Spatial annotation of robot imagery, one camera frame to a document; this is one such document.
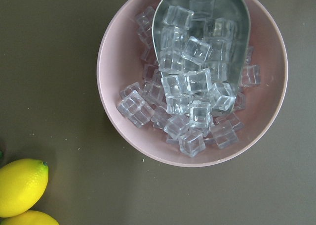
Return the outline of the pink bowl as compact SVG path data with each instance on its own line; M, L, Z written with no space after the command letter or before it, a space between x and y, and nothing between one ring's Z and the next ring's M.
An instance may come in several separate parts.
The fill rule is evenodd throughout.
M128 0L100 45L97 84L116 130L170 165L250 148L287 87L284 41L257 0Z

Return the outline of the metal ice scoop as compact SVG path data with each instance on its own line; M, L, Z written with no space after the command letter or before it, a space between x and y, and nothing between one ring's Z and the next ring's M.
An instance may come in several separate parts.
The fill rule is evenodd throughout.
M249 35L243 0L161 0L153 41L168 112L232 111Z

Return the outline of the yellow lemon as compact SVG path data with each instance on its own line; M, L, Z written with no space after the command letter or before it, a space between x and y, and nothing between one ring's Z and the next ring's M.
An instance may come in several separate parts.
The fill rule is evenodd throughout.
M28 210L19 215L5 218L1 225L59 225L50 215L34 210Z
M38 159L19 159L0 169L0 216L19 215L34 206L45 192L49 167Z

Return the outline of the yellow lemon lower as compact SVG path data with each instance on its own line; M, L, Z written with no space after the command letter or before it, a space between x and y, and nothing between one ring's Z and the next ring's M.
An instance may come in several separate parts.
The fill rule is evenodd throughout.
M1 225L59 225L50 215L34 210L28 210L19 215L5 218Z

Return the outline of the pile of clear ice cubes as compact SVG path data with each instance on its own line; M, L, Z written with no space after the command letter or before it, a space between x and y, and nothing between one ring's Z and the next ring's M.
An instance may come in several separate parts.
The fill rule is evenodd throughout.
M145 45L143 80L120 91L117 109L134 126L152 124L194 157L238 142L235 115L250 18L243 0L161 0L135 15Z

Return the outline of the yellow lemon upper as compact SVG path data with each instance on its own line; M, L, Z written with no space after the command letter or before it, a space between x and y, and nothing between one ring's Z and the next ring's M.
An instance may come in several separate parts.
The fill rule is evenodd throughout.
M0 216L19 215L34 206L45 192L49 167L38 159L19 159L0 169Z

